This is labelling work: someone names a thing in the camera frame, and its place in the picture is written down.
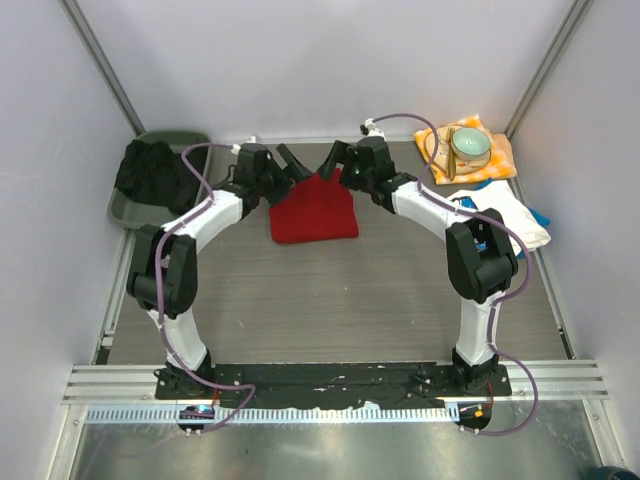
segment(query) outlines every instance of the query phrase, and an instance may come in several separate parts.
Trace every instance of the bowl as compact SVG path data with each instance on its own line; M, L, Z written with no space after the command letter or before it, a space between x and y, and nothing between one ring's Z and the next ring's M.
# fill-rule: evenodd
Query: bowl
M459 128L453 134L453 151L460 160L472 162L485 160L491 156L491 141L489 137L477 128Z

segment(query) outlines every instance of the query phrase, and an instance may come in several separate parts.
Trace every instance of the robotic arm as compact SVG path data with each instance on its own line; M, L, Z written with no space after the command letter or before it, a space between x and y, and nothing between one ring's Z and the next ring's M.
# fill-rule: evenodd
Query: robotic arm
M329 179L337 164L341 164L342 185L369 194L375 204L410 218L446 242L449 279L462 297L460 337L452 356L454 377L462 388L485 385L498 363L487 341L492 308L496 309L493 329L497 327L498 307L492 306L492 302L509 288L517 272L509 239L495 226L469 219L460 213L466 209L433 192L431 195L437 201L425 199L415 177L396 172L384 134L373 124L364 130L367 136L355 145L336 141L318 172ZM295 183L311 176L284 145L278 147L288 163L284 170L264 145L245 143L235 150L238 162L233 178L216 191L212 205L201 216L187 223L188 213L162 227L147 225L138 231L127 281L127 292L157 326L166 329L170 345L184 364L206 380L213 380L213 365L191 309L197 292L197 253L222 230L247 216L262 197L273 205L285 198ZM495 210L482 214L502 222ZM159 238L176 224L183 226L162 252L169 261L162 278L167 319L160 325L154 252ZM170 354L161 375L165 379L186 377Z

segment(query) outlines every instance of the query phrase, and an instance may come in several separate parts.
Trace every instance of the gray bin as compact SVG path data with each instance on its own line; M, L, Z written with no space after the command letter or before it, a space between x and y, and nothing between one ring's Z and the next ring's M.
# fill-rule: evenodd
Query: gray bin
M167 143L174 152L182 152L189 145L194 143L207 143L211 139L204 133L188 132L180 130L165 130L157 132L147 132L140 135L137 140L153 143L163 141ZM207 160L204 165L204 178L207 178L209 169L211 168L213 148L209 148L207 152ZM197 201L204 198L204 187L200 185L198 190ZM179 217L175 213L169 211L166 207L158 207L155 205L145 205L129 200L122 192L113 189L111 200L109 200L109 217L118 225L124 228L138 229L143 225L163 225L167 222L175 220Z

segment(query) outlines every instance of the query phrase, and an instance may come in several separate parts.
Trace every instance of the yellow checkered cloth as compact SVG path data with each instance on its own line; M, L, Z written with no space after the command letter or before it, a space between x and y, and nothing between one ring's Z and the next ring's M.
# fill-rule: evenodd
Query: yellow checkered cloth
M474 127L482 130L491 141L491 158L484 168L472 173L467 173L466 175L456 175L453 180L449 180L446 173L438 167L431 165L431 171L436 179L436 185L446 185L448 183L477 183L484 182L490 178L493 178L494 180L512 178L518 174L513 163L511 152L508 152L508 154L505 153L504 149L498 144L498 142L496 142L496 139L491 132L484 128L479 116L467 117L459 122L451 123L450 125ZM429 161L429 155L424 144L429 135L432 135L431 129L419 130L413 134L413 138L415 139L416 144L420 149L420 153L426 162Z

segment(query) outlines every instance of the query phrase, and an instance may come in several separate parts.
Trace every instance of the white strip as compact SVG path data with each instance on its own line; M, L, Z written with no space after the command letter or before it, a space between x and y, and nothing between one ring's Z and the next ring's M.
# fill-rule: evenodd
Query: white strip
M233 411L216 407L213 420L179 420L185 405L97 405L90 407L86 424L209 424L226 418ZM241 410L232 423L256 424L334 424L334 423L425 423L451 422L459 419L458 405L446 404L445 408L419 408L407 410L381 410L378 405L367 403L364 407L345 410L266 410L247 408Z

